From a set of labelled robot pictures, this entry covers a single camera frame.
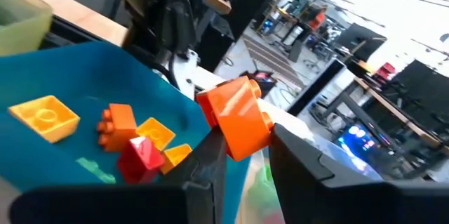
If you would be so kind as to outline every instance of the green container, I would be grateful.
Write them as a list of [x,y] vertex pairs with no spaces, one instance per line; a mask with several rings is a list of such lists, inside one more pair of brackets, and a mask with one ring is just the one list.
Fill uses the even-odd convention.
[[0,56],[38,49],[51,16],[51,7],[41,0],[0,0]]
[[263,166],[256,173],[254,183],[248,190],[248,200],[263,218],[281,210],[269,165]]

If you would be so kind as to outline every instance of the green lego piece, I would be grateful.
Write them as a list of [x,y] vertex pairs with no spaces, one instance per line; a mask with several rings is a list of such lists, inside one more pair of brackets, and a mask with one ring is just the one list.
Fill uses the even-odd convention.
[[86,170],[92,172],[95,176],[97,176],[101,181],[105,183],[116,183],[115,177],[111,174],[106,174],[98,167],[98,164],[95,161],[87,160],[86,158],[78,158],[76,160],[82,167]]

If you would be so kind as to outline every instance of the computer monitor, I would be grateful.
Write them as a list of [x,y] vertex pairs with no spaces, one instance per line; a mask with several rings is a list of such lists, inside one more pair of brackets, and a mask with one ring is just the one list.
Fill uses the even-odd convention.
[[343,132],[336,144],[348,154],[368,162],[367,153],[378,145],[378,141],[362,123],[355,123]]
[[348,48],[349,51],[353,51],[357,46],[365,42],[353,53],[353,56],[358,60],[366,62],[385,40],[384,36],[354,23],[338,37],[335,43]]

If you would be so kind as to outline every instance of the red object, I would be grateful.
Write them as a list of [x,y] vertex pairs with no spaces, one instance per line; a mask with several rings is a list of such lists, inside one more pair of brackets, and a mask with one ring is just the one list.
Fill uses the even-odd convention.
[[100,133],[98,144],[106,151],[122,151],[130,139],[138,137],[136,128],[130,105],[109,104],[109,108],[102,113],[102,121],[97,126]]
[[150,183],[165,159],[154,143],[142,136],[131,139],[123,149],[117,166],[127,183]]
[[321,24],[323,24],[324,20],[326,20],[326,14],[325,11],[321,11],[314,20],[309,22],[309,26],[311,27],[312,30],[316,31],[318,27],[320,27]]
[[386,62],[385,64],[383,64],[383,66],[381,66],[381,68],[376,71],[375,75],[377,75],[377,80],[382,81],[383,83],[381,84],[384,84],[385,81],[389,80],[389,75],[394,73],[396,73],[396,69],[393,67],[393,65]]

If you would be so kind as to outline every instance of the orange lego brick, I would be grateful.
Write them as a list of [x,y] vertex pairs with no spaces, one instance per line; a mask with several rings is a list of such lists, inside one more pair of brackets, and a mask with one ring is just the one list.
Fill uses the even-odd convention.
[[216,88],[198,93],[196,100],[212,128],[219,126],[226,138],[228,155],[241,161],[270,144],[273,121],[261,112],[257,99],[259,85],[247,77],[239,77]]
[[133,108],[125,104],[109,104],[98,122],[98,144],[106,151],[122,151],[126,143],[137,137]]
[[136,133],[139,136],[148,137],[159,151],[162,151],[171,140],[176,136],[170,129],[167,129],[161,122],[155,118],[147,119],[138,127]]
[[80,120],[78,115],[53,95],[14,105],[8,110],[51,143],[73,134]]
[[172,147],[163,152],[166,162],[161,167],[163,174],[167,174],[178,164],[182,162],[192,152],[192,148],[188,144],[182,144]]

